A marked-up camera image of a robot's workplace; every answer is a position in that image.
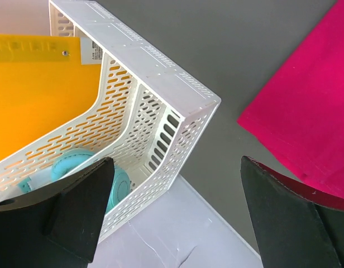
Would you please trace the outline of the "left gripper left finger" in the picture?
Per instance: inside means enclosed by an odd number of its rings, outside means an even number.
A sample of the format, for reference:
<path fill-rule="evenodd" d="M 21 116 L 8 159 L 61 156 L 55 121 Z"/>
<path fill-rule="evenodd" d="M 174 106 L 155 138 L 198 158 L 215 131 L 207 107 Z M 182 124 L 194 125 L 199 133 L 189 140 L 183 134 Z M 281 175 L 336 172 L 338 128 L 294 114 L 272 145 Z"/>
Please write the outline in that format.
<path fill-rule="evenodd" d="M 0 202 L 0 267 L 87 267 L 114 178 L 105 157 L 70 176 Z"/>

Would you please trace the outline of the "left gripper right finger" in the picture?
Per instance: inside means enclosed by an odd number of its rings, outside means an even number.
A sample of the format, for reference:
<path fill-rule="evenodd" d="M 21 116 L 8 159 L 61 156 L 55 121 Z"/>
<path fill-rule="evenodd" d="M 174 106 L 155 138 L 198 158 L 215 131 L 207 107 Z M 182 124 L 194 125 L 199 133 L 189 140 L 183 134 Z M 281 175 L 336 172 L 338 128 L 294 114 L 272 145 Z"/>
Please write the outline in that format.
<path fill-rule="evenodd" d="M 344 267 L 344 199 L 244 156 L 241 180 L 263 267 Z"/>

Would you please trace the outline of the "red t shirt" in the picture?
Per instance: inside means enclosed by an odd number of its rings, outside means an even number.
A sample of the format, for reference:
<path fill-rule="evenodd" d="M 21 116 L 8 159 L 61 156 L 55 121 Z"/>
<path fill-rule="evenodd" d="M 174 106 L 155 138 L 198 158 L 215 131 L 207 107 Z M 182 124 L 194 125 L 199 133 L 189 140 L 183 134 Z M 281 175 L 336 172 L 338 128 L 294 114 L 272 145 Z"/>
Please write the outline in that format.
<path fill-rule="evenodd" d="M 337 1 L 242 112 L 305 184 L 344 198 L 344 1 Z"/>

